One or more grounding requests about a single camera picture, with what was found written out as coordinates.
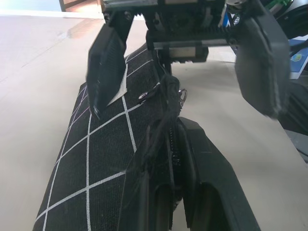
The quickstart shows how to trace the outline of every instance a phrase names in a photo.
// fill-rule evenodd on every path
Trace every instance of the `black mesh fabric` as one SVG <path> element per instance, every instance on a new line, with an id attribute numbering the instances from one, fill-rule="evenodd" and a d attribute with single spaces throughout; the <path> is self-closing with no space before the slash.
<path id="1" fill-rule="evenodd" d="M 116 231 L 125 170 L 147 126 L 161 118 L 159 99 L 138 104 L 158 82 L 152 54 L 130 54 L 127 93 L 91 116 L 86 84 L 73 109 L 33 231 Z"/>

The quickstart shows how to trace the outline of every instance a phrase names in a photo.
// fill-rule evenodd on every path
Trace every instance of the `white grid pattern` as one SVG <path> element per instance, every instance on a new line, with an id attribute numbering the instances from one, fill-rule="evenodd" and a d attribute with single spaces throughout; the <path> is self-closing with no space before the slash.
<path id="1" fill-rule="evenodd" d="M 126 63 L 129 62 L 130 60 L 134 59 L 135 57 L 137 57 L 139 54 L 143 53 L 144 51 L 146 51 L 147 49 L 141 51 L 140 53 L 138 53 L 137 55 L 135 55 L 134 57 L 132 57 L 131 59 L 128 60 L 129 56 L 127 57 L 126 59 Z M 136 72 L 137 70 L 139 70 L 141 67 L 143 67 L 144 65 L 146 65 L 147 63 L 151 62 L 153 60 L 149 60 L 147 62 L 145 62 L 144 64 L 142 64 L 140 67 L 138 67 L 136 70 L 134 70 L 133 72 L 131 72 L 128 76 L 132 75 L 134 72 Z M 76 110 L 73 111 L 72 115 L 75 113 L 73 119 L 72 119 L 72 124 L 69 126 L 68 128 L 68 131 L 67 131 L 67 136 L 66 136 L 66 139 L 64 141 L 64 144 L 63 144 L 63 148 L 62 148 L 62 151 L 61 151 L 61 155 L 59 157 L 59 159 L 57 160 L 57 162 L 55 163 L 56 164 L 56 170 L 55 170 L 55 173 L 54 173 L 54 176 L 53 176 L 53 180 L 52 180 L 52 183 L 51 183 L 51 189 L 50 189 L 50 193 L 49 193 L 49 197 L 48 197 L 48 202 L 47 202 L 47 208 L 40 214 L 38 215 L 38 217 L 36 218 L 35 222 L 40 218 L 42 217 L 44 214 L 46 214 L 45 216 L 45 219 L 44 219 L 44 225 L 43 225 L 43 231 L 45 231 L 46 229 L 46 222 L 47 222 L 47 215 L 48 215 L 48 211 L 50 211 L 51 209 L 55 208 L 56 206 L 62 204 L 63 202 L 83 193 L 83 192 L 86 192 L 87 194 L 87 206 L 86 206 L 86 210 L 87 210 L 87 226 L 88 226 L 88 231 L 91 231 L 91 223 L 90 223 L 90 198 L 89 198 L 89 190 L 93 187 L 96 187 L 100 184 L 103 184 L 109 180 L 112 180 L 114 178 L 117 178 L 119 176 L 122 176 L 125 174 L 125 171 L 122 171 L 122 172 L 119 172 L 117 174 L 114 174 L 108 178 L 105 178 L 103 180 L 100 180 L 96 183 L 93 183 L 92 185 L 89 185 L 89 154 L 90 154 L 90 135 L 95 133 L 96 131 L 98 131 L 99 129 L 103 128 L 104 126 L 106 126 L 107 124 L 109 124 L 110 122 L 112 122 L 113 120 L 115 120 L 116 118 L 122 116 L 122 115 L 126 115 L 126 118 L 127 118 L 127 123 L 128 123 L 128 129 L 129 129 L 129 134 L 130 134 L 130 137 L 131 137 L 131 142 L 132 142 L 132 146 L 133 146 L 133 150 L 134 152 L 136 152 L 137 150 L 137 147 L 136 147 L 136 143 L 135 143 L 135 139 L 134 139 L 134 135 L 133 135 L 133 132 L 132 132 L 132 127 L 131 127 L 131 123 L 130 123 L 130 118 L 129 118 L 129 112 L 137 109 L 138 107 L 142 106 L 142 104 L 138 104 L 130 109 L 127 109 L 127 105 L 126 105 L 126 101 L 125 101 L 125 98 L 124 96 L 122 96 L 122 101 L 123 101 L 123 106 L 124 106 L 124 112 L 121 112 L 119 114 L 117 114 L 116 116 L 114 116 L 113 118 L 111 118 L 110 120 L 108 120 L 107 122 L 105 122 L 104 124 L 100 125 L 99 127 L 97 127 L 95 130 L 93 130 L 92 132 L 90 132 L 90 125 L 91 125 L 91 115 L 90 115 L 90 118 L 89 118 L 89 124 L 88 124 L 88 134 L 87 136 L 85 136 L 84 138 L 82 138 L 81 140 L 79 140 L 77 143 L 75 143 L 69 150 L 67 150 L 64 154 L 63 154 L 63 151 L 64 151 L 64 148 L 65 148 L 65 145 L 66 145 L 66 141 L 67 141 L 67 138 L 69 136 L 69 133 L 70 133 L 70 130 L 72 128 L 72 125 L 89 109 L 89 107 L 81 113 L 81 115 L 75 119 L 76 115 L 77 115 L 77 112 L 82 104 L 82 102 L 84 101 L 84 99 L 87 97 L 87 95 L 85 96 L 85 92 L 87 90 L 87 86 L 82 89 L 80 91 L 80 93 L 78 94 L 78 96 L 83 92 L 83 95 L 81 97 L 81 101 L 78 105 L 78 107 L 76 108 Z M 57 174 L 57 171 L 58 171 L 58 167 L 59 167 L 59 164 L 60 164 L 60 161 L 61 159 L 67 154 L 69 153 L 69 151 L 71 151 L 74 147 L 76 147 L 79 143 L 81 143 L 83 140 L 87 139 L 87 167 L 86 167 L 86 187 L 67 196 L 66 198 L 60 200 L 59 202 L 53 204 L 52 206 L 49 206 L 50 204 L 50 199 L 51 199 L 51 193 L 52 193 L 52 189 L 53 189 L 53 184 L 54 184 L 54 181 L 55 181 L 55 178 L 56 178 L 56 174 Z"/>

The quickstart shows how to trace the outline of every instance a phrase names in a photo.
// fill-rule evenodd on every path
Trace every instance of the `black fabric bag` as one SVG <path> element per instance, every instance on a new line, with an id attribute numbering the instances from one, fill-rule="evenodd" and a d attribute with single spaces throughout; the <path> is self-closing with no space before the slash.
<path id="1" fill-rule="evenodd" d="M 164 114 L 161 97 L 139 100 L 164 74 L 157 57 L 143 46 L 126 62 L 128 91 L 102 120 L 91 116 L 87 86 L 80 87 L 33 231 L 116 231 L 125 170 L 148 125 Z"/>

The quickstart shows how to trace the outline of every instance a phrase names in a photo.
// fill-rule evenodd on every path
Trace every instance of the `wall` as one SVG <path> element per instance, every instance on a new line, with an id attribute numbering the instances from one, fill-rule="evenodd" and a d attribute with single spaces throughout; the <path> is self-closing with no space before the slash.
<path id="1" fill-rule="evenodd" d="M 0 10 L 61 11 L 59 0 L 0 0 Z"/>

